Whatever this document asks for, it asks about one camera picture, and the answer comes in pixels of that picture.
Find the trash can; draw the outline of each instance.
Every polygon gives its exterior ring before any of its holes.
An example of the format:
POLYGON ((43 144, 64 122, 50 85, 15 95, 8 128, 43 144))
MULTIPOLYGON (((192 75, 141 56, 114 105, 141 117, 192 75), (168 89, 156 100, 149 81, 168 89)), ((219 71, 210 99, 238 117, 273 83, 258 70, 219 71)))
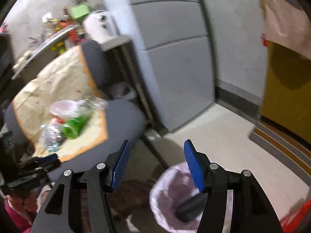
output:
MULTIPOLYGON (((157 223, 171 233, 196 233, 203 211, 193 220, 183 223, 176 217, 176 209, 198 193, 187 162, 167 169, 149 195, 149 204, 157 223)), ((232 207, 233 190, 228 190, 223 233, 230 232, 232 207)))

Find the white floor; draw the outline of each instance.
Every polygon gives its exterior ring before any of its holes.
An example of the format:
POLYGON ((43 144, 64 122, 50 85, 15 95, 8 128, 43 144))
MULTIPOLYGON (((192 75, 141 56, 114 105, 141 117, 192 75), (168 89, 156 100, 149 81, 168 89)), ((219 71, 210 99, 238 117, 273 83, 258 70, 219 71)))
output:
POLYGON ((199 152, 229 169, 249 169, 267 194, 279 219, 306 198, 309 187, 291 170, 248 139, 253 124, 214 104, 198 118, 173 134, 161 138, 146 135, 168 164, 184 161, 183 143, 191 139, 199 152))

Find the metal screw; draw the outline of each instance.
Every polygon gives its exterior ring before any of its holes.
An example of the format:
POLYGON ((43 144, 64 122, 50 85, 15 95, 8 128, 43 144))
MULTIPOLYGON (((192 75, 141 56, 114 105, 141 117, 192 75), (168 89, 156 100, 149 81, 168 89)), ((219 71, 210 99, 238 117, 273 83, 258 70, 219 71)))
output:
POLYGON ((216 170, 216 169, 218 169, 218 165, 215 163, 211 163, 210 168, 216 170))
POLYGON ((252 175, 252 173, 249 170, 243 171, 244 176, 249 177, 252 175))
POLYGON ((99 163, 96 166, 97 169, 104 169, 105 167, 106 167, 106 165, 104 163, 99 163))
POLYGON ((71 175, 71 173, 72 173, 72 172, 71 172, 71 170, 69 170, 69 169, 66 170, 66 171, 64 171, 64 175, 65 175, 65 176, 69 176, 69 175, 71 175))

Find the cloth with orange border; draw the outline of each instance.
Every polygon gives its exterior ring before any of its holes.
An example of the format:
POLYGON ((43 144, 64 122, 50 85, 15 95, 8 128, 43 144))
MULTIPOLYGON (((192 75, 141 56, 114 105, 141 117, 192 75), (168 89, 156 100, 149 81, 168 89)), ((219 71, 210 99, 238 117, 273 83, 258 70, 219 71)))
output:
MULTIPOLYGON (((85 96, 100 97, 100 94, 80 46, 75 46, 50 62, 15 96, 12 101, 14 113, 24 135, 35 146, 33 156, 51 154, 39 142, 41 125, 52 119, 50 104, 59 100, 81 100, 85 96)), ((105 111, 96 110, 80 136, 73 140, 67 139, 56 153, 61 162, 65 162, 107 139, 105 111)))

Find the wall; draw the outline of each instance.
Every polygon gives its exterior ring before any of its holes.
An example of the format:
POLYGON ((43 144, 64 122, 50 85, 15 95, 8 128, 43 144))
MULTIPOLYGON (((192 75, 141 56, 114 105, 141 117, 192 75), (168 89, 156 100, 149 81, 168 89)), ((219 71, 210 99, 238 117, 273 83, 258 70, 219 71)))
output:
POLYGON ((260 105, 266 76, 259 0, 205 0, 216 45, 217 84, 260 105))
MULTIPOLYGON (((88 0, 92 8, 103 9, 102 0, 88 0)), ((72 0, 18 0, 9 12, 6 22, 11 34, 15 58, 27 50, 31 42, 28 37, 38 38, 42 33, 42 16, 52 12, 54 17, 62 17, 63 6, 73 6, 72 0)))

